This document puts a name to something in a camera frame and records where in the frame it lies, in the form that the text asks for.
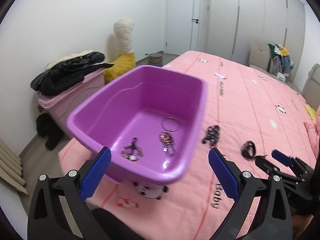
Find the person's right hand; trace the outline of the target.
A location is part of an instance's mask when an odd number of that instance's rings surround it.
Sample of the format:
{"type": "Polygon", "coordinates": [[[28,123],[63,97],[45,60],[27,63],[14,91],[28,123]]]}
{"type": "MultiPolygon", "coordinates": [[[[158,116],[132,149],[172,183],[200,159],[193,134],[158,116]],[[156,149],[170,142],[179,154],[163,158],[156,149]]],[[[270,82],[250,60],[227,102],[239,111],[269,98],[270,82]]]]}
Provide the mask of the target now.
{"type": "Polygon", "coordinates": [[[292,222],[292,232],[293,239],[298,239],[298,237],[304,232],[313,219],[313,215],[294,215],[291,217],[292,222]]]}

